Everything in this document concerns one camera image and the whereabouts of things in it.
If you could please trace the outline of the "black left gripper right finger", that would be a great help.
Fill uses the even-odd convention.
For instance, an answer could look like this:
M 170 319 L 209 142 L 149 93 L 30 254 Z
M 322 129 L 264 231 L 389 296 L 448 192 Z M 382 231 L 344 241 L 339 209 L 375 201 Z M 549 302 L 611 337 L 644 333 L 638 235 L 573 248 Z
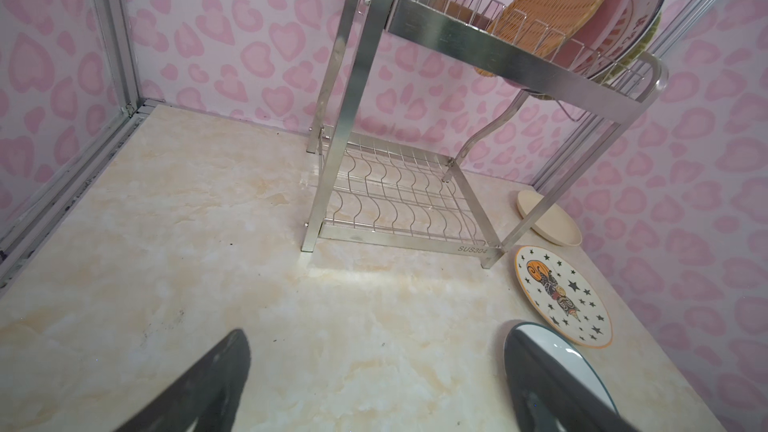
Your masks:
M 504 340 L 504 370 L 521 431 L 634 431 L 532 339 Z

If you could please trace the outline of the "white plate orange sunburst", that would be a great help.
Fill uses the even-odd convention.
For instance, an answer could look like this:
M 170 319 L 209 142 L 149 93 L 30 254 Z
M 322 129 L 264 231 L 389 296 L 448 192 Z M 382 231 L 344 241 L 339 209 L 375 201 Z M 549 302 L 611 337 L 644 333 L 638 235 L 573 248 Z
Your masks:
M 589 78 L 597 81 L 615 65 L 650 27 L 660 14 L 665 0 L 629 0 L 613 30 L 598 47 L 596 65 L 588 65 Z

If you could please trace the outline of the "orange rimmed star plate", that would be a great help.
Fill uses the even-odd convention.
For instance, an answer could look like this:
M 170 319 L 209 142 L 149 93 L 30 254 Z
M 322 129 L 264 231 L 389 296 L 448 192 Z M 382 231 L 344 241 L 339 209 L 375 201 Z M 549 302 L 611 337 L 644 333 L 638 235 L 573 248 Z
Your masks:
M 542 318 L 577 345 L 602 349 L 613 342 L 609 312 L 597 291 L 566 259 L 539 246 L 522 246 L 514 270 L 525 296 Z

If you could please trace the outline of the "green rimmed woven bamboo plate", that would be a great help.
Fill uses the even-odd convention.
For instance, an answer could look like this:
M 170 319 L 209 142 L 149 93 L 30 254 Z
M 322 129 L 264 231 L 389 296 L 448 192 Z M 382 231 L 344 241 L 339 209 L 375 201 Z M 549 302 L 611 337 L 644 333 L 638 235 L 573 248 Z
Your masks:
M 650 45 L 661 22 L 661 14 L 658 14 L 650 27 L 643 33 L 641 38 L 632 46 L 632 48 L 615 65 L 612 65 L 605 74 L 601 76 L 598 82 L 601 85 L 610 84 L 616 77 L 629 70 L 630 66 Z

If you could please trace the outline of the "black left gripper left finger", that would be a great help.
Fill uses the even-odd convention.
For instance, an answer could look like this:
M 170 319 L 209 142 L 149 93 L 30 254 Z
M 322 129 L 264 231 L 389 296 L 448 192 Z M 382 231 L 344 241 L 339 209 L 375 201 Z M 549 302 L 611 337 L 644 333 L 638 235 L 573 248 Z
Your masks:
M 118 429 L 230 431 L 250 365 L 247 336 L 234 329 Z

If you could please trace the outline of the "white plate dark rim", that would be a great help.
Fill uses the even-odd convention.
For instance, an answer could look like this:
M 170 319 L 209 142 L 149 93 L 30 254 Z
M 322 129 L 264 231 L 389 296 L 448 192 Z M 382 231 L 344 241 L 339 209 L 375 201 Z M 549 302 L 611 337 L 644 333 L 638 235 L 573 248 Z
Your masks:
M 570 372 L 613 412 L 618 409 L 597 372 L 576 348 L 558 333 L 533 322 L 519 322 L 512 332 L 522 334 Z

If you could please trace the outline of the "brown woven bamboo plate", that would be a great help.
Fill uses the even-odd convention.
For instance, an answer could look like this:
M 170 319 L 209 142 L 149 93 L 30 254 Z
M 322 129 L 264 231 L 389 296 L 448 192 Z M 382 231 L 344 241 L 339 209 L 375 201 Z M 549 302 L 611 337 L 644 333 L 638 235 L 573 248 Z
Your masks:
M 514 0 L 486 27 L 510 45 L 563 68 L 586 56 L 573 36 L 595 15 L 604 0 Z

